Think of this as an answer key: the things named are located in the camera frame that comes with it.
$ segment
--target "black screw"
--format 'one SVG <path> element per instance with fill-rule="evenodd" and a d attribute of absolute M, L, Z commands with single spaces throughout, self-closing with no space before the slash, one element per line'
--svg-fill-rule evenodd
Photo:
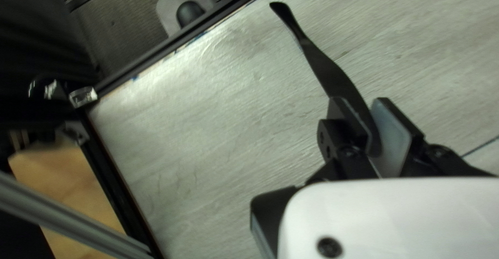
<path fill-rule="evenodd" d="M 327 258 L 338 257 L 342 253 L 339 242 L 330 237 L 325 237 L 317 243 L 317 251 Z"/>
<path fill-rule="evenodd" d="M 359 151 L 353 147 L 345 147 L 341 149 L 341 153 L 351 159 L 355 159 L 359 156 Z"/>
<path fill-rule="evenodd" d="M 433 154 L 433 156 L 435 156 L 436 158 L 441 158 L 449 154 L 450 151 L 451 151 L 450 149 L 440 146 L 432 148 L 430 150 L 430 153 Z"/>

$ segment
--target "gray panel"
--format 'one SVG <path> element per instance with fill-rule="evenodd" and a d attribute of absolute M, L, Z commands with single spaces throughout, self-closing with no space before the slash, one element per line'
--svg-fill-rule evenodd
<path fill-rule="evenodd" d="M 499 176 L 499 138 L 466 155 L 465 160 L 471 166 Z"/>
<path fill-rule="evenodd" d="M 91 112 L 173 259 L 259 258 L 251 198 L 322 164 L 327 97 L 270 1 L 429 142 L 463 154 L 499 132 L 499 0 L 255 1 Z"/>

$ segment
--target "wooden floor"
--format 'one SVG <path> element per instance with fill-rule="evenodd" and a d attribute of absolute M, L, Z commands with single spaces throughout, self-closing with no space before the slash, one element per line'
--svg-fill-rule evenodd
<path fill-rule="evenodd" d="M 54 200 L 122 232 L 83 153 L 70 142 L 32 145 L 9 159 L 16 179 Z M 42 227 L 56 259 L 114 258 Z"/>
<path fill-rule="evenodd" d="M 172 259 L 259 258 L 251 199 L 323 163 L 327 97 L 271 1 L 428 142 L 464 155 L 499 135 L 499 0 L 254 1 L 91 113 Z M 499 172 L 497 143 L 466 158 Z"/>

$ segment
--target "metal clip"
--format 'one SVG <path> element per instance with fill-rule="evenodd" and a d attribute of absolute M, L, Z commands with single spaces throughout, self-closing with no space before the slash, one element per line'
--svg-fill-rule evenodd
<path fill-rule="evenodd" d="M 99 99 L 99 97 L 93 87 L 80 88 L 69 94 L 69 102 L 71 102 L 74 108 L 87 105 L 97 99 Z"/>

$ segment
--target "white plastic housing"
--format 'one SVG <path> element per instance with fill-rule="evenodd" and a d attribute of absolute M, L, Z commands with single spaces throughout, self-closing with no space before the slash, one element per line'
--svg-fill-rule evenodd
<path fill-rule="evenodd" d="M 324 182 L 298 191 L 279 231 L 279 259 L 499 258 L 499 179 L 398 178 Z"/>

